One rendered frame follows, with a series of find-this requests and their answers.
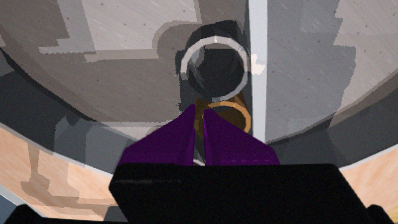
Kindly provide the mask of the bronze bushing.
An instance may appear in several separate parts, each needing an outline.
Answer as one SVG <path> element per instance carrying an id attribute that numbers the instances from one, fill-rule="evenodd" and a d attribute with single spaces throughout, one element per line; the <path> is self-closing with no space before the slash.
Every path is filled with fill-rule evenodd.
<path id="1" fill-rule="evenodd" d="M 219 102 L 209 102 L 203 101 L 196 97 L 195 104 L 195 122 L 194 128 L 196 134 L 204 141 L 204 132 L 203 132 L 203 114 L 204 109 L 211 109 L 217 106 L 230 106 L 232 108 L 223 112 L 216 112 L 221 118 L 230 122 L 231 124 L 237 126 L 243 131 L 249 131 L 251 127 L 251 117 L 242 93 L 242 90 L 235 96 L 231 97 L 228 100 L 219 101 Z"/>

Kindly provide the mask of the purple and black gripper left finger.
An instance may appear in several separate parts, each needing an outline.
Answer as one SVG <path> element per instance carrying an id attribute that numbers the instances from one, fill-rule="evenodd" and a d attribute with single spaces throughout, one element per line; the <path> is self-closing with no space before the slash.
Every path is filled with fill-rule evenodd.
<path id="1" fill-rule="evenodd" d="M 123 163 L 193 166 L 194 122 L 195 104 L 191 104 L 179 117 L 125 148 L 117 166 Z"/>

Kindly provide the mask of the grey metal ring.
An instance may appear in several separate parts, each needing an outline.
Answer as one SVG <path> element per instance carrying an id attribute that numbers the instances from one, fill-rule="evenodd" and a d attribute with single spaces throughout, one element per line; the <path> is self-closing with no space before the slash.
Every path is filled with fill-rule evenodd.
<path id="1" fill-rule="evenodd" d="M 196 50 L 211 43 L 227 44 L 234 49 L 228 66 L 213 73 L 200 70 L 191 59 Z M 180 74 L 184 86 L 193 96 L 203 101 L 219 102 L 237 95 L 246 85 L 250 75 L 250 60 L 230 30 L 222 25 L 209 24 L 191 34 L 183 54 Z"/>
<path id="2" fill-rule="evenodd" d="M 195 132 L 193 166 L 200 166 L 200 165 L 205 166 L 204 141 Z"/>

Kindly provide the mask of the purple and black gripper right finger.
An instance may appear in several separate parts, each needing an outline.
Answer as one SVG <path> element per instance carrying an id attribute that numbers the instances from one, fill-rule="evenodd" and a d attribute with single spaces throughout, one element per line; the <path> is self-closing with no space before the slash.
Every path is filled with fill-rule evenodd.
<path id="1" fill-rule="evenodd" d="M 205 166 L 281 165 L 274 149 L 221 118 L 203 114 Z"/>

